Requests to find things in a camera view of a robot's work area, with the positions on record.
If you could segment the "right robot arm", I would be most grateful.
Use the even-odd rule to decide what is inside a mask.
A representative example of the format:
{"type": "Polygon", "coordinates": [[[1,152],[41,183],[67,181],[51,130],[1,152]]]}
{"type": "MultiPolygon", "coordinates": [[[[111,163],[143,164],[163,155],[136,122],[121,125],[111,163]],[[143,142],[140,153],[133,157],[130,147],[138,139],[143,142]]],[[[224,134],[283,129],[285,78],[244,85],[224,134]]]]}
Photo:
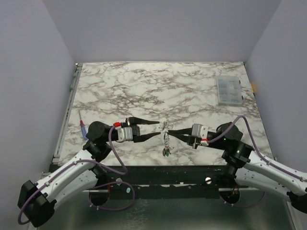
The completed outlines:
{"type": "Polygon", "coordinates": [[[307,174],[261,154],[255,145],[244,143],[242,132],[232,123],[219,125],[215,132],[194,124],[191,128],[169,130],[168,134],[193,149],[204,146],[223,150],[226,167],[218,177],[223,186],[241,185],[275,193],[306,213],[307,174]]]}

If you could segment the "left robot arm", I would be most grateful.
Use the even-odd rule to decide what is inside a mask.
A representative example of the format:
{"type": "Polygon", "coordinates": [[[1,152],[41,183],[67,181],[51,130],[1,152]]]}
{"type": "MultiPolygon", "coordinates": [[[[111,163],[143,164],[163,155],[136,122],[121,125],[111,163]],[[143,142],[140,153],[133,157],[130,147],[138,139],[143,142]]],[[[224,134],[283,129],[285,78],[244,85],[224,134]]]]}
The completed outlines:
{"type": "Polygon", "coordinates": [[[17,206],[20,209],[18,224],[32,223],[39,227],[55,213],[56,206],[62,201],[86,189],[101,189],[105,186],[105,171],[126,175],[127,167],[115,153],[123,170],[118,171],[102,164],[111,151],[115,151],[113,141],[122,143],[145,142],[158,133],[140,134],[139,125],[154,125],[154,121],[128,117],[125,122],[115,122],[112,126],[95,121],[86,134],[87,142],[83,148],[66,164],[50,175],[33,183],[25,182],[19,194],[17,206]]]}

